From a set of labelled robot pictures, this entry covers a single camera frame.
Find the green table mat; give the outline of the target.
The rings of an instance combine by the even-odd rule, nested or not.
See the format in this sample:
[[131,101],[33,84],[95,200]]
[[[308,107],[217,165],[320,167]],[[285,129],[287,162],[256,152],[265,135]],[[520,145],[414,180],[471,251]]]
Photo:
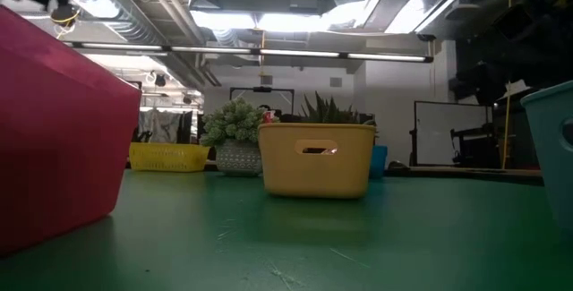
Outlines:
[[113,213],[0,259],[0,291],[573,291],[540,186],[388,177],[361,200],[127,171]]

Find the black aluminium table frame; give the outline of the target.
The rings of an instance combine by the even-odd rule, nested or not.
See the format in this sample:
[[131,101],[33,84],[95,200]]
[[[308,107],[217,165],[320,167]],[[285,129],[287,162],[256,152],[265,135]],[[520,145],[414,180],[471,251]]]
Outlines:
[[389,167],[385,176],[461,178],[492,182],[544,186],[540,170],[528,169],[491,169],[464,167]]

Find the white board with black frame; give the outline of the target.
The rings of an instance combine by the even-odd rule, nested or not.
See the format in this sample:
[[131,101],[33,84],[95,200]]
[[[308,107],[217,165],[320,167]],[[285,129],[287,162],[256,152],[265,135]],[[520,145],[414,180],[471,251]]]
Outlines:
[[475,104],[414,102],[414,128],[410,131],[414,167],[453,167],[461,152],[451,132],[477,129],[492,120],[492,108]]

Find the black equipment stand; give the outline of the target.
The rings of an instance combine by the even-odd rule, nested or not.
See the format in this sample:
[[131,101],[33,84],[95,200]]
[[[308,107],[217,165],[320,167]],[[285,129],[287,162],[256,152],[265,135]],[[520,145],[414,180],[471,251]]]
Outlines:
[[451,129],[450,138],[456,167],[501,168],[499,140],[493,123],[460,131]]

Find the teal plastic bin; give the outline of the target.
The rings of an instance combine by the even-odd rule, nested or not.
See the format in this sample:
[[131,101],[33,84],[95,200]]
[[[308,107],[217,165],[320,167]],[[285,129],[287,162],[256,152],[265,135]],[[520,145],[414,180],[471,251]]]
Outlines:
[[521,99],[552,214],[573,233],[573,81]]

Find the pale hanging cloth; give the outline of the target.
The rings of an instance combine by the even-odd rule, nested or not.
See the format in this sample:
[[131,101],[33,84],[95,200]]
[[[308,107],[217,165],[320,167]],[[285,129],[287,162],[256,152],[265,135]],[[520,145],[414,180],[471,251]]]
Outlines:
[[192,112],[162,112],[157,109],[140,112],[136,142],[188,144],[192,136]]

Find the yellow mesh basket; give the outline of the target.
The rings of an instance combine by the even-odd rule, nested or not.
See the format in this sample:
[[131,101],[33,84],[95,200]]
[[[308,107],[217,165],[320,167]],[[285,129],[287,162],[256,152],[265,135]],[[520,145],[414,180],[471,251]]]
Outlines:
[[131,169],[136,171],[201,172],[210,148],[196,144],[132,142]]

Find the red plastic bin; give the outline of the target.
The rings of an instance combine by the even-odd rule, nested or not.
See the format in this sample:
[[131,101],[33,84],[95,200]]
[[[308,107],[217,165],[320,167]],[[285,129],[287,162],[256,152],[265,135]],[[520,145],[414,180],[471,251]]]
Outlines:
[[115,208],[140,98],[0,5],[0,257]]

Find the spiky green succulent plant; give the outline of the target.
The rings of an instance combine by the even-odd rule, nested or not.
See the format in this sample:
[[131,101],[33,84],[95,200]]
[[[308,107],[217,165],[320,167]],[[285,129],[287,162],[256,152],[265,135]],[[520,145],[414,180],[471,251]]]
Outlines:
[[306,95],[301,105],[302,119],[311,124],[362,124],[376,126],[372,115],[361,114],[352,105],[344,109],[339,107],[334,98],[322,98],[314,92],[315,103],[312,104]]

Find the orange plastic bin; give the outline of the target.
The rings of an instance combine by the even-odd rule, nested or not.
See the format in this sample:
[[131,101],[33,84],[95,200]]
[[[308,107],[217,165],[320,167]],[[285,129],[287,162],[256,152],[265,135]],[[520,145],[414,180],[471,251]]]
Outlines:
[[268,193],[354,199],[368,188],[375,127],[365,124],[262,124],[258,129]]

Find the round pale succulent in pot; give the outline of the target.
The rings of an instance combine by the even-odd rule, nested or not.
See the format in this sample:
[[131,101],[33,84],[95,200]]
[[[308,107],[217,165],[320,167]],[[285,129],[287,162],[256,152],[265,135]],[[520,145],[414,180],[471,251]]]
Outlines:
[[216,166],[229,176],[256,177],[262,173],[258,128],[265,110],[243,98],[228,101],[203,117],[203,146],[215,149]]

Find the long linear light bar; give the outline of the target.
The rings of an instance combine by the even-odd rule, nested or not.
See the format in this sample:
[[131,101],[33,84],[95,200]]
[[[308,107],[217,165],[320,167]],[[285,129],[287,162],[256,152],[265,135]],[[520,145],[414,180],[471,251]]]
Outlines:
[[274,49],[255,47],[198,47],[198,46],[169,46],[169,45],[134,45],[100,42],[65,41],[65,45],[73,48],[95,50],[123,50],[150,53],[193,53],[193,54],[217,54],[217,55],[240,55],[240,56],[288,56],[309,57],[363,61],[385,61],[400,63],[429,64],[433,62],[432,56],[395,55],[386,53],[353,53],[353,52],[329,52],[294,49]]

